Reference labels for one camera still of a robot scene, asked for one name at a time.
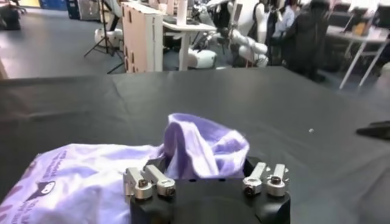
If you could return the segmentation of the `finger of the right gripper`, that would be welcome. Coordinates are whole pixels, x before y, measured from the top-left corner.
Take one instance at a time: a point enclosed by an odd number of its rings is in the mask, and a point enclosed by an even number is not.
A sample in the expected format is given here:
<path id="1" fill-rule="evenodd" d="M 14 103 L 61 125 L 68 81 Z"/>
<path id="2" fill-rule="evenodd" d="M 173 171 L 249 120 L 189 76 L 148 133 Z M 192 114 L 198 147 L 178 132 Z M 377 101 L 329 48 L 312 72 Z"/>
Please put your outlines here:
<path id="1" fill-rule="evenodd" d="M 356 134 L 389 140 L 389 121 L 373 122 L 366 127 L 358 128 Z"/>

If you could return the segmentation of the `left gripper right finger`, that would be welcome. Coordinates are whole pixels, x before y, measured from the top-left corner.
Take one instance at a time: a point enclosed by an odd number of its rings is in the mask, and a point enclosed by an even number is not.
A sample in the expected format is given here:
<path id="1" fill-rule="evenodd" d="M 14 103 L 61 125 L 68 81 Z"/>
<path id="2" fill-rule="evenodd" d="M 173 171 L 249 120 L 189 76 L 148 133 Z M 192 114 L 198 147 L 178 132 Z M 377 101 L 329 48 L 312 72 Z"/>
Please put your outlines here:
<path id="1" fill-rule="evenodd" d="M 252 196 L 265 192 L 273 197 L 283 197 L 289 184 L 288 168 L 284 164 L 276 164 L 271 171 L 266 163 L 256 163 L 250 175 L 243 178 L 244 193 Z"/>

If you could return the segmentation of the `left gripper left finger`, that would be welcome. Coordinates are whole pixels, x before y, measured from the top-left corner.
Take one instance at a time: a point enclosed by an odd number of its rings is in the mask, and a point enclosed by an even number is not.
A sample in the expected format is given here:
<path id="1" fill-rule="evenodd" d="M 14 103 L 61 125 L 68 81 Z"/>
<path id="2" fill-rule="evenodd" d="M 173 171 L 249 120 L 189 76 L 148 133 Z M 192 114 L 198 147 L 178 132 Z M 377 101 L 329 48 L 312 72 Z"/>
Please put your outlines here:
<path id="1" fill-rule="evenodd" d="M 163 198 L 173 198 L 176 181 L 164 174 L 168 168 L 166 158 L 150 159 L 142 169 L 128 167 L 123 173 L 123 193 L 126 200 L 148 200 L 156 192 Z"/>

